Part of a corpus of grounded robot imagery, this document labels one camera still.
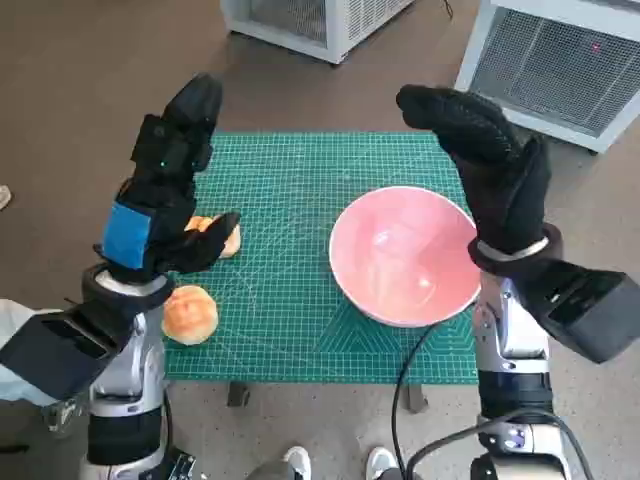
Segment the right robot hand, black glove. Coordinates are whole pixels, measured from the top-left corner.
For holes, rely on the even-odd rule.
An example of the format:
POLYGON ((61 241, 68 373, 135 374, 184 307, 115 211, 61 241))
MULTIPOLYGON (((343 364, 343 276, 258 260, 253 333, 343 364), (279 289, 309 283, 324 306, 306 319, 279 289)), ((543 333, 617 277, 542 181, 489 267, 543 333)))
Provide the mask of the right robot hand, black glove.
POLYGON ((521 142, 501 108, 471 92, 407 84, 396 103, 454 162, 480 241, 514 255, 544 238, 551 171, 541 137, 521 142))

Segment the black left robot hand, blue tape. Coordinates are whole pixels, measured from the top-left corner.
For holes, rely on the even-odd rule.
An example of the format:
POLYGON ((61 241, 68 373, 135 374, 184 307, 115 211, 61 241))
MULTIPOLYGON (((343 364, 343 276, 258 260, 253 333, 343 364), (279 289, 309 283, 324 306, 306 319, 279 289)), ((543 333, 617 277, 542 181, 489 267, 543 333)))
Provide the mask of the black left robot hand, blue tape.
POLYGON ((133 174, 121 184, 95 247, 116 280, 142 284, 171 271, 196 273, 221 257, 239 213, 225 213, 204 230, 188 223, 196 209, 194 176, 211 160, 222 98, 221 83, 200 73, 161 114, 144 117, 133 174))

